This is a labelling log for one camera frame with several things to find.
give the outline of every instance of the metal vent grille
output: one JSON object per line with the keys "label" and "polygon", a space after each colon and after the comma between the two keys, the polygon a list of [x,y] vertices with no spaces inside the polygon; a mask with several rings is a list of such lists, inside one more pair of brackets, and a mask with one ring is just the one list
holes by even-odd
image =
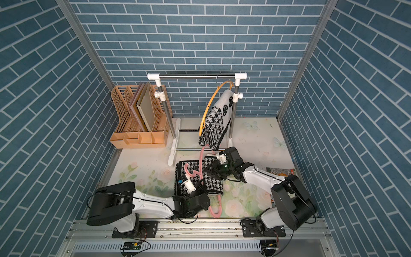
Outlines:
{"label": "metal vent grille", "polygon": [[[82,242],[76,243],[74,252],[119,252],[124,241],[117,242]],[[258,240],[218,240],[218,241],[155,241],[150,242],[150,252],[200,252],[200,251],[260,251]],[[143,243],[141,250],[149,248]]]}

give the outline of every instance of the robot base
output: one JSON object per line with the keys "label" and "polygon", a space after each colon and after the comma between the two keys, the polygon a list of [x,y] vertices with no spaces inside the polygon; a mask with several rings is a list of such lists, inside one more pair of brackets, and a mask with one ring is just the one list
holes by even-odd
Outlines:
{"label": "robot base", "polygon": [[116,228],[113,230],[111,238],[132,238],[139,240],[140,238],[155,238],[157,233],[158,221],[144,220],[139,221],[138,214],[136,214],[136,220],[138,221],[134,226],[134,230],[120,233]]}
{"label": "robot base", "polygon": [[274,227],[261,233],[257,229],[256,220],[245,218],[241,220],[240,225],[242,226],[243,237],[276,237],[277,235],[278,237],[285,237],[284,226]]}

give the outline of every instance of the tan plastic organizer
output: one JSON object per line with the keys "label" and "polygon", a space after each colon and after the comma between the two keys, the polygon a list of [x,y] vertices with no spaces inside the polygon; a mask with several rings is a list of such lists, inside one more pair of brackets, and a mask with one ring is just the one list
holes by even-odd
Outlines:
{"label": "tan plastic organizer", "polygon": [[[154,97],[156,85],[150,87],[151,103],[154,111],[154,126],[151,132],[141,132],[141,127],[131,113],[128,103],[137,91],[138,86],[115,86],[111,91],[111,98],[118,114],[118,126],[110,138],[110,142],[116,148],[157,148],[165,147],[169,135],[169,124],[160,100]],[[171,110],[166,87],[167,104]]]}

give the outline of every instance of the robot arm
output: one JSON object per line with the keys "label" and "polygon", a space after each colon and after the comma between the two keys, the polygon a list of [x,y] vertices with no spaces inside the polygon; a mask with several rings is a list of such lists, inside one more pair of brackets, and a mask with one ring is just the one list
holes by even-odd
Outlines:
{"label": "robot arm", "polygon": [[194,217],[207,210],[210,199],[201,185],[194,186],[190,180],[184,183],[189,196],[156,197],[136,190],[134,182],[123,182],[99,188],[87,218],[87,225],[112,225],[126,237],[140,233],[139,214],[149,213],[162,219],[176,220]]}
{"label": "robot arm", "polygon": [[234,175],[236,179],[256,185],[272,194],[276,208],[268,209],[256,218],[257,228],[262,233],[284,224],[296,230],[317,211],[315,200],[310,197],[297,176],[277,176],[259,170],[254,164],[243,162],[235,147],[218,153],[217,160],[211,163],[205,172],[219,180]]}

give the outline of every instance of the blue brick wallpaper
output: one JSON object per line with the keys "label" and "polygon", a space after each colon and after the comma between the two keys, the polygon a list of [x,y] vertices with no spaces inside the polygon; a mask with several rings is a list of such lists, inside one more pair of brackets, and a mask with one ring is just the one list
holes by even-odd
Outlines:
{"label": "blue brick wallpaper", "polygon": [[113,152],[109,90],[54,0],[0,1],[0,256],[55,255]]}
{"label": "blue brick wallpaper", "polygon": [[282,121],[342,256],[411,256],[410,14],[339,0]]}
{"label": "blue brick wallpaper", "polygon": [[[326,0],[70,2],[116,84],[149,72],[247,72],[237,114],[276,116]],[[166,85],[176,116],[202,115],[216,88]]]}

